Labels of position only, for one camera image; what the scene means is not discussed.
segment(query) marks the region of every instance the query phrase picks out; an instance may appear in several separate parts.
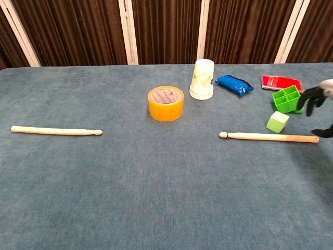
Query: paper cup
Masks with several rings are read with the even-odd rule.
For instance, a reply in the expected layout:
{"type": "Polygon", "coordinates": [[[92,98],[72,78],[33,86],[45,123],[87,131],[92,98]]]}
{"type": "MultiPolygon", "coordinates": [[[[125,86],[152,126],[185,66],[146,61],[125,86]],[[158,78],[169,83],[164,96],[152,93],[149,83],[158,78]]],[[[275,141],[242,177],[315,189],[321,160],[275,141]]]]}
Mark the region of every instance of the paper cup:
{"type": "Polygon", "coordinates": [[[189,94],[198,100],[207,100],[213,96],[214,62],[208,59],[196,61],[189,94]]]}

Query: drumstick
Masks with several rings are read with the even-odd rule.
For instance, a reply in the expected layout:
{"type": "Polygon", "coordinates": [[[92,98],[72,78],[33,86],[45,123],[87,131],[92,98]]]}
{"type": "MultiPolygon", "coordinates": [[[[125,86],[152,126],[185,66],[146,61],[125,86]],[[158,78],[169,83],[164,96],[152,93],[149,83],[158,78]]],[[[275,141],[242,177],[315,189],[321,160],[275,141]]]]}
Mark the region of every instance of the drumstick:
{"type": "Polygon", "coordinates": [[[12,132],[16,133],[31,133],[31,134],[56,134],[56,135],[101,135],[102,130],[88,129],[51,129],[51,128],[36,128],[12,126],[12,132]]]}
{"type": "Polygon", "coordinates": [[[284,142],[310,142],[318,143],[319,137],[311,135],[291,135],[291,134],[257,134],[257,133],[219,133],[221,138],[234,138],[243,140],[264,140],[264,141],[284,141],[284,142]]]}

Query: curtain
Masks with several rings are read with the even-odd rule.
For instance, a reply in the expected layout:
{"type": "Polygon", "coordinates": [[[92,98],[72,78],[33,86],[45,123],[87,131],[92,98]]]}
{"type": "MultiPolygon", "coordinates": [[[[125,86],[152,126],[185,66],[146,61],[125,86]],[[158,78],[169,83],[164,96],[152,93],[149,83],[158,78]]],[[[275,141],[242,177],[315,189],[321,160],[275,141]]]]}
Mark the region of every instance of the curtain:
{"type": "Polygon", "coordinates": [[[0,70],[11,67],[28,67],[27,58],[1,8],[0,34],[0,70]]]}
{"type": "Polygon", "coordinates": [[[216,64],[273,63],[295,1],[210,0],[205,58],[216,64]]]}
{"type": "Polygon", "coordinates": [[[117,0],[12,0],[42,66],[127,64],[117,0]]]}
{"type": "Polygon", "coordinates": [[[132,0],[139,64],[196,61],[201,0],[132,0]]]}
{"type": "Polygon", "coordinates": [[[333,62],[333,1],[310,1],[287,58],[290,62],[333,62]]]}

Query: blue package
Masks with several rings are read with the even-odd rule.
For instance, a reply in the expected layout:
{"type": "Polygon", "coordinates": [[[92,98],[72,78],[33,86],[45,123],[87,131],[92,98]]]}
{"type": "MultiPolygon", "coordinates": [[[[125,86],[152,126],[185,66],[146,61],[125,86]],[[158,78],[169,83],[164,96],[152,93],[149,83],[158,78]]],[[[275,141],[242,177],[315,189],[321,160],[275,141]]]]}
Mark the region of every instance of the blue package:
{"type": "Polygon", "coordinates": [[[215,82],[239,96],[244,96],[247,92],[254,90],[254,87],[247,81],[230,75],[222,76],[215,82]]]}

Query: yellow tape roll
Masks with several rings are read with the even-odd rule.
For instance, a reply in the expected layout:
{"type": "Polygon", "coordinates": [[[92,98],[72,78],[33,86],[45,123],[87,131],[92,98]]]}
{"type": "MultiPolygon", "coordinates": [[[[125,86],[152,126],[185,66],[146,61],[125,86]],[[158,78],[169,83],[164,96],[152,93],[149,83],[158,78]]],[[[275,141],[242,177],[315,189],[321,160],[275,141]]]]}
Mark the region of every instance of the yellow tape roll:
{"type": "Polygon", "coordinates": [[[149,113],[158,121],[174,121],[183,114],[184,93],[172,86],[160,86],[148,94],[149,113]]]}

